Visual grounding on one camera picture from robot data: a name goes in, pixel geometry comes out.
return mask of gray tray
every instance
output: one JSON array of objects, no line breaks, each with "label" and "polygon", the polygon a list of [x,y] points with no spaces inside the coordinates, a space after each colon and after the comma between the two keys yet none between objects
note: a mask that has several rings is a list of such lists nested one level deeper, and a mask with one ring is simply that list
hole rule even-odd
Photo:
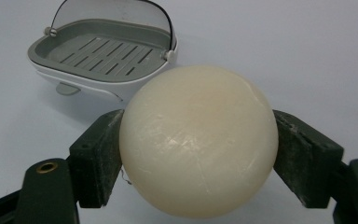
[{"label": "gray tray", "polygon": [[83,20],[46,35],[28,50],[37,64],[103,82],[145,77],[166,60],[171,35],[159,28],[123,21]]}]

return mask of sphere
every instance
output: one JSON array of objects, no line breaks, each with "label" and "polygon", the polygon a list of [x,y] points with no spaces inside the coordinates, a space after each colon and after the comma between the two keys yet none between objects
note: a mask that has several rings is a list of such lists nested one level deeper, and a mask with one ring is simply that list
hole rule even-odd
[{"label": "sphere", "polygon": [[217,217],[263,185],[278,148],[262,92],[224,68],[167,71],[131,99],[119,133],[123,166],[152,205],[179,217]]}]

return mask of white background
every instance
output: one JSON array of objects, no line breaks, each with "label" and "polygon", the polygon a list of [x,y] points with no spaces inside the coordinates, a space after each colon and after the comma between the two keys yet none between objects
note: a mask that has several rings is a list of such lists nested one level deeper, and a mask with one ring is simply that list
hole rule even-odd
[{"label": "white background", "polygon": [[[358,1],[158,0],[180,41],[177,65],[216,64],[248,77],[271,105],[305,120],[358,158]],[[61,1],[0,0],[0,197],[21,188],[36,162],[66,158],[103,113],[119,108],[79,93],[60,96],[26,51]],[[80,209],[82,223],[333,223],[308,210],[273,172],[254,198],[218,218],[171,217],[121,178],[109,204]]]}]

